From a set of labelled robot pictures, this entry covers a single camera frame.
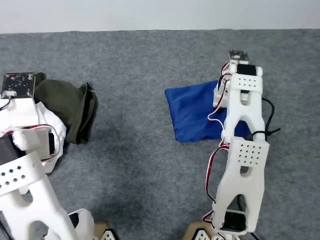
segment wooden base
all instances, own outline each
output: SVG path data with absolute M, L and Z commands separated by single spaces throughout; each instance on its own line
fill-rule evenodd
M 183 240 L 192 240 L 197 229 L 204 229 L 208 237 L 211 239 L 214 235 L 214 232 L 211 229 L 211 225 L 204 221 L 195 221 L 189 225 L 185 231 Z
M 94 235 L 100 239 L 105 230 L 109 228 L 110 226 L 106 222 L 98 221 L 94 224 Z

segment dark green cloth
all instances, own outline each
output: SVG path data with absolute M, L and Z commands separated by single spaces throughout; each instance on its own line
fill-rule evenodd
M 86 143 L 98 108 L 98 99 L 88 83 L 76 88 L 72 84 L 36 76 L 34 98 L 57 115 L 67 128 L 65 141 L 72 144 Z

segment blue cloth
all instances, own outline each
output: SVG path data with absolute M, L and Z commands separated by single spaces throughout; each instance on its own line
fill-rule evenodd
M 202 84 L 167 88 L 164 93 L 167 98 L 170 114 L 178 142 L 197 142 L 206 139 L 220 139 L 221 125 L 217 121 L 209 121 L 208 114 L 214 111 L 214 89 L 218 81 Z M 227 109 L 218 110 L 212 119 L 219 119 L 224 123 Z M 247 137 L 249 128 L 244 121 L 240 121 L 235 128 L 235 135 Z

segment gray carpet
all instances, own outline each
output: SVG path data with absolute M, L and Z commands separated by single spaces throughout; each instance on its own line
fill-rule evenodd
M 99 99 L 90 141 L 70 145 L 49 176 L 61 205 L 90 210 L 121 240 L 177 240 L 210 210 L 204 179 L 218 141 L 176 142 L 164 89 L 217 79 L 229 49 L 247 50 L 263 67 L 263 95 L 276 107 L 270 128 L 282 128 L 269 138 L 256 234 L 316 239 L 320 30 L 6 34 L 0 74 L 35 71 L 78 87 L 90 82 Z M 263 104 L 265 119 L 269 112 Z M 226 160 L 221 153 L 213 165 L 213 192 Z

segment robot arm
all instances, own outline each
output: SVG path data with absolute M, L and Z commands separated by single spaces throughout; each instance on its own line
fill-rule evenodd
M 54 128 L 39 124 L 34 81 L 33 73 L 4 76 L 0 102 L 9 101 L 1 110 L 7 111 L 12 128 L 0 137 L 0 211 L 16 240 L 33 240 L 31 226 L 35 221 L 49 227 L 46 240 L 96 240 L 90 212 L 80 209 L 67 214 L 45 174 L 42 162 L 59 152 L 61 146 L 55 151 L 52 136 L 50 141 Z M 26 202 L 19 191 L 25 187 L 32 194 L 32 202 Z
M 269 144 L 265 140 L 267 133 L 262 118 L 262 68 L 250 65 L 243 51 L 230 51 L 229 58 L 214 89 L 213 106 L 227 108 L 221 135 L 223 142 L 219 147 L 228 149 L 228 157 L 212 203 L 211 221 L 216 233 L 226 236 L 225 239 L 235 239 L 256 229 L 265 189 Z M 253 140 L 235 136 L 240 120 L 247 123 L 251 133 L 256 133 Z M 245 212 L 228 209 L 238 195 L 244 196 Z M 220 234 L 214 239 L 223 239 Z

